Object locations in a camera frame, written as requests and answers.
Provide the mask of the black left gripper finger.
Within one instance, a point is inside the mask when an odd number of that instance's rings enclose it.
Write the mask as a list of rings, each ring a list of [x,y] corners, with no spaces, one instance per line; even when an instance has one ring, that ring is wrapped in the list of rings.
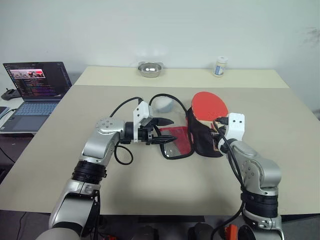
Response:
[[[177,139],[177,137],[172,136],[172,135],[153,136],[151,138],[151,144],[152,145],[167,144],[167,143],[175,141],[176,139]]]
[[[154,117],[152,119],[152,125],[157,126],[157,127],[163,127],[163,126],[168,126],[174,124],[174,121],[168,118],[163,118],[163,117]]]

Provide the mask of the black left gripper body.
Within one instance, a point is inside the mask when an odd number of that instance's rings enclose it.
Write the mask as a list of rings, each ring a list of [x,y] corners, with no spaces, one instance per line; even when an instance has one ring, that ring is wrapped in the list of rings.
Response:
[[[156,138],[153,136],[154,120],[151,119],[147,124],[140,125],[138,128],[138,140],[146,145],[155,145]]]

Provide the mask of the black and red paddle case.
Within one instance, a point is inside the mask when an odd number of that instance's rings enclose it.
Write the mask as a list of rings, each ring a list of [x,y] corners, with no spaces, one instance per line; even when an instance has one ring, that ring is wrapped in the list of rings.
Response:
[[[189,108],[186,108],[177,97],[167,93],[159,93],[154,95],[149,101],[149,105],[152,108],[153,100],[157,97],[169,97],[173,99],[173,109],[181,110],[182,114],[181,125],[162,127],[155,130],[158,136],[171,135],[177,137],[175,141],[159,145],[160,152],[165,159],[184,159],[190,157],[193,153],[209,158],[219,158],[222,156],[218,151],[218,142],[221,138],[213,139],[211,137],[211,132],[214,131],[195,119],[191,105]]]

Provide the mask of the red table tennis paddle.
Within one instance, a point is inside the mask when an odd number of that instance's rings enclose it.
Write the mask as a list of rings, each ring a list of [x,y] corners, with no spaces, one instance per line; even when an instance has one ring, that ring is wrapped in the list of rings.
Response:
[[[202,125],[218,132],[213,122],[220,117],[226,117],[229,114],[224,101],[217,95],[201,91],[196,93],[191,100],[191,111],[195,119]]]

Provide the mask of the pale round bowl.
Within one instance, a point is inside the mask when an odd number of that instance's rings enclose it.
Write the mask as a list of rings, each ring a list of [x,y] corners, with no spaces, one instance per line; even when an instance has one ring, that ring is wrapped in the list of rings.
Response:
[[[152,106],[158,113],[169,113],[173,109],[174,100],[167,96],[159,96],[152,101]]]

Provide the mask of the stainless steel bowl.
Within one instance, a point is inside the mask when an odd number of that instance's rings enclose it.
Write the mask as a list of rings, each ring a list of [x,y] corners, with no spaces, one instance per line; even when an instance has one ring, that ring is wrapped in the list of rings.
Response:
[[[138,63],[137,71],[143,77],[156,78],[161,74],[163,68],[164,64],[162,62],[141,61]]]

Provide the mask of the white plastic jar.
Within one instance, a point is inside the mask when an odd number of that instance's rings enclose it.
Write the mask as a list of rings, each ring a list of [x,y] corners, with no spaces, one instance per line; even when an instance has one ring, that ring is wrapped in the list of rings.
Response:
[[[228,63],[228,58],[225,56],[219,56],[216,60],[215,67],[213,68],[213,75],[216,77],[222,77],[225,73],[225,68]]]

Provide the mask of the orange plastic part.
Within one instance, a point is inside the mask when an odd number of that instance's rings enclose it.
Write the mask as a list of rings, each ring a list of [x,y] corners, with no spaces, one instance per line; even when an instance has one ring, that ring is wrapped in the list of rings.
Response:
[[[238,227],[229,224],[224,228],[224,240],[238,240]]]

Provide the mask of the dark rounded shape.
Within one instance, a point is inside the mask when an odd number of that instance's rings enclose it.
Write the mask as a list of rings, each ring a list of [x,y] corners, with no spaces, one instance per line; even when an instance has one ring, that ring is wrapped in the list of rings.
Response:
[[[237,237],[238,240],[256,240],[254,232],[248,225],[239,228]]]
[[[198,222],[190,227],[187,232],[187,240],[211,240],[213,227],[207,223]]]

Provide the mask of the open grey laptop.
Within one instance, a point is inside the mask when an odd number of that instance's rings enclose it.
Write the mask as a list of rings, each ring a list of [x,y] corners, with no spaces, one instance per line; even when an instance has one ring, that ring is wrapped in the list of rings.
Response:
[[[36,133],[72,87],[61,61],[4,63],[23,103],[0,127],[0,133]]]

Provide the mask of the black handheld controller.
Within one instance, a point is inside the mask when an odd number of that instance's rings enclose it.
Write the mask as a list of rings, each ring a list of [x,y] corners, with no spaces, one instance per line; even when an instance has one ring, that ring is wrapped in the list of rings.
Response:
[[[1,99],[5,101],[9,101],[11,99],[20,98],[21,95],[17,89],[6,89],[6,91],[1,95]]]

